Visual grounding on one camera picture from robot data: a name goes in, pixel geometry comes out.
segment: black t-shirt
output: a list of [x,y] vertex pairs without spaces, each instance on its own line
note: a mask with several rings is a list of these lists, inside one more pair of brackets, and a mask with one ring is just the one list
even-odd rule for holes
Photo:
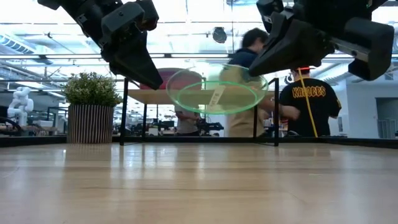
[[[341,109],[341,104],[336,93],[324,81],[313,78],[304,78],[303,80],[307,89],[308,100],[318,136],[329,136],[329,117],[336,118]],[[305,99],[305,92],[300,80],[287,85],[282,90],[282,93],[280,93],[280,104],[294,106],[300,110],[298,120],[289,120],[289,131],[295,131],[304,137],[315,137]]]

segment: striped planter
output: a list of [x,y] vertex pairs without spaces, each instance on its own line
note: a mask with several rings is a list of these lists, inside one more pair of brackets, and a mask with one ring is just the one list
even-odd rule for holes
[[68,143],[111,143],[112,129],[113,108],[98,105],[69,106]]

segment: white robot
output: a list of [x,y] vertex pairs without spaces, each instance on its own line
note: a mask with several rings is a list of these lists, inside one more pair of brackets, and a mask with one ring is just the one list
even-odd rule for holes
[[29,87],[18,87],[17,91],[14,92],[11,104],[8,106],[7,115],[8,118],[15,120],[15,115],[18,115],[19,126],[26,126],[27,112],[33,111],[33,100],[29,99],[28,94],[30,93]]

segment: potted plant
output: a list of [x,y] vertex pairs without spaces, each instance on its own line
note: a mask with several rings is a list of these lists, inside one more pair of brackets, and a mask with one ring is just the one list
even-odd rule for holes
[[72,74],[64,86],[68,143],[111,143],[114,107],[122,102],[112,78],[95,72]]

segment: white label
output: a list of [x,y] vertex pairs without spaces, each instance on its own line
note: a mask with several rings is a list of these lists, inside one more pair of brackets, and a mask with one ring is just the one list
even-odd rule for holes
[[268,23],[272,23],[272,19],[271,19],[271,17],[268,17],[268,16],[263,16],[263,18],[264,18],[264,20],[265,20],[266,22],[268,22]]
[[212,111],[212,110],[215,109],[215,107],[216,107],[216,105],[218,104],[218,102],[219,102],[221,96],[222,96],[223,93],[224,93],[225,88],[226,88],[226,87],[225,87],[224,85],[219,85],[219,86],[214,90],[213,96],[211,97],[210,102],[209,102],[209,107],[208,107],[208,110],[209,110],[209,111]]

